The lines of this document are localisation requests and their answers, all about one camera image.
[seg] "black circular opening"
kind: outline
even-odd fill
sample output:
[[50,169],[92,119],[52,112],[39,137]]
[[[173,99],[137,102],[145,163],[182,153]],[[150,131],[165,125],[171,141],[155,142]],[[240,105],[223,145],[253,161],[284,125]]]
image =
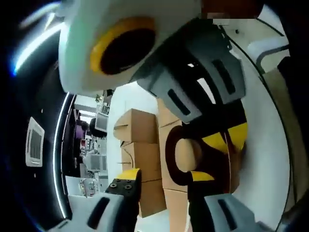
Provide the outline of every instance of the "black circular opening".
[[101,70],[109,75],[121,73],[140,62],[152,49],[155,32],[137,29],[123,33],[108,45],[101,59]]

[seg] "black slot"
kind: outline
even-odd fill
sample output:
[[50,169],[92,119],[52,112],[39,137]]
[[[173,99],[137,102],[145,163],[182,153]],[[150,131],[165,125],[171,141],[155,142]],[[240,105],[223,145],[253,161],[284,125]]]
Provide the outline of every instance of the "black slot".
[[108,202],[110,201],[110,199],[103,197],[98,204],[96,205],[96,207],[94,208],[94,210],[92,211],[87,225],[96,230],[98,227],[98,223],[100,222],[100,219],[104,213],[104,210],[106,208],[106,206],[108,205]]
[[222,77],[222,80],[224,82],[225,88],[229,94],[235,93],[236,89],[233,84],[233,81],[231,79],[230,74],[226,70],[224,64],[222,61],[216,59],[212,62],[212,64],[215,66],[217,71],[219,72],[220,76]]
[[226,202],[224,200],[220,199],[220,200],[218,200],[218,203],[222,208],[222,211],[223,211],[223,213],[226,217],[226,220],[227,220],[228,226],[230,227],[230,230],[231,231],[235,230],[237,228],[237,226],[236,226],[236,223],[233,219],[231,212],[229,211],[229,209],[226,205]]
[[168,91],[168,95],[184,115],[190,114],[190,110],[182,103],[173,89]]

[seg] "white robot part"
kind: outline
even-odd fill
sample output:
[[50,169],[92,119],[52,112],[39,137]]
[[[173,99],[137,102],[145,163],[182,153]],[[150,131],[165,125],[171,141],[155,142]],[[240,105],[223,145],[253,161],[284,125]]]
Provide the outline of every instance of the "white robot part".
[[[68,9],[59,42],[60,81],[66,92],[81,94],[128,83],[162,42],[199,16],[199,0],[76,0]],[[94,72],[90,54],[100,37],[119,20],[144,16],[154,20],[151,51],[133,67],[114,75]]]

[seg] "yellow circular ring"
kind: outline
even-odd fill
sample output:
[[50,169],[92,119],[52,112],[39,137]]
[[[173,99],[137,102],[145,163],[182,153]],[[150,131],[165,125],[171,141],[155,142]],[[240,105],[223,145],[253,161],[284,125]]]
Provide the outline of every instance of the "yellow circular ring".
[[104,71],[100,68],[100,61],[102,56],[111,44],[111,42],[120,35],[137,29],[150,29],[155,31],[155,21],[150,17],[130,17],[121,19],[114,26],[112,26],[104,35],[102,35],[97,44],[92,48],[90,54],[90,68],[95,72]]

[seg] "screw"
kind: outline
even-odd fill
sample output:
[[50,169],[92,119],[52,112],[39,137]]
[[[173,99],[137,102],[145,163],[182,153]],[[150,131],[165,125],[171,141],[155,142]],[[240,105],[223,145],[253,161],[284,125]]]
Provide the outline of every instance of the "screw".
[[131,189],[131,188],[132,188],[132,185],[126,185],[126,186],[125,186],[125,189],[126,189],[126,190],[129,190],[129,189]]

